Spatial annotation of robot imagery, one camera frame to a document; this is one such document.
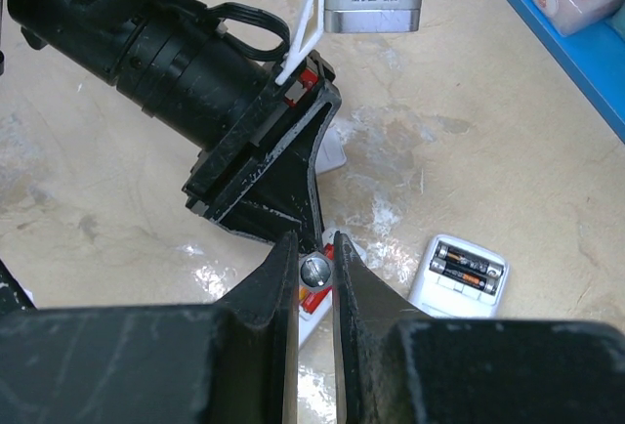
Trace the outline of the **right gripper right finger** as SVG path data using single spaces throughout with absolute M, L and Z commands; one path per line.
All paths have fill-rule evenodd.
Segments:
M 415 423 L 405 319 L 417 310 L 373 273 L 344 233 L 334 235 L 333 343 L 340 423 Z

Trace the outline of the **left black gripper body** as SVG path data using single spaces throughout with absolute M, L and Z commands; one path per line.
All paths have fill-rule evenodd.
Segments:
M 244 57 L 205 25 L 134 18 L 120 29 L 128 41 L 115 70 L 118 91 L 202 150 L 184 185 L 197 214 L 224 208 L 284 113 L 318 87 L 333 86 L 334 70 L 318 52 L 279 86 L 276 63 Z

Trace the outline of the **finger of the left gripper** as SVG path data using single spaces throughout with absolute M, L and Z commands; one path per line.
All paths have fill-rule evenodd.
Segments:
M 284 233 L 298 237 L 302 253 L 317 251 L 324 231 L 315 163 L 322 138 L 341 106 L 334 86 L 320 86 L 287 110 L 245 167 L 242 187 L 231 189 L 212 221 L 238 235 L 267 243 Z

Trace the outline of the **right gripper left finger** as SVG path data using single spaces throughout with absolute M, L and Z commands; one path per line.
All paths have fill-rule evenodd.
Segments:
M 297 421 L 298 238 L 286 233 L 216 306 L 211 423 Z

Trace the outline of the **red battery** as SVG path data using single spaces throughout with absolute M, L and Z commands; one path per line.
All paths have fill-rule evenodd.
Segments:
M 300 263 L 300 307 L 312 315 L 330 292 L 333 262 L 320 253 L 304 257 Z

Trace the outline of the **white battery cover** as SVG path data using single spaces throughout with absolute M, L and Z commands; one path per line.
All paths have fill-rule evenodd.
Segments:
M 340 133 L 331 125 L 322 141 L 315 162 L 315 174 L 321 175 L 339 169 L 347 163 Z

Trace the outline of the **wide white remote control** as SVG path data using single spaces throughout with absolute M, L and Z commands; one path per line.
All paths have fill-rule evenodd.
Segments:
M 501 255 L 438 234 L 423 254 L 408 301 L 434 318 L 495 318 L 509 273 Z

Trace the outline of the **slim white remote control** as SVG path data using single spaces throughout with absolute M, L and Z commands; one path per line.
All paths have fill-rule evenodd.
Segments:
M 332 307 L 332 276 L 334 270 L 334 237 L 338 229 L 326 229 L 321 248 L 299 260 L 299 348 Z

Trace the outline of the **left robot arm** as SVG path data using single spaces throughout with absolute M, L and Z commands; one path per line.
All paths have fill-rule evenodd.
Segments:
M 315 161 L 341 105 L 308 53 L 286 75 L 288 25 L 234 2 L 8 0 L 34 49 L 52 47 L 199 147 L 187 208 L 242 236 L 321 249 Z

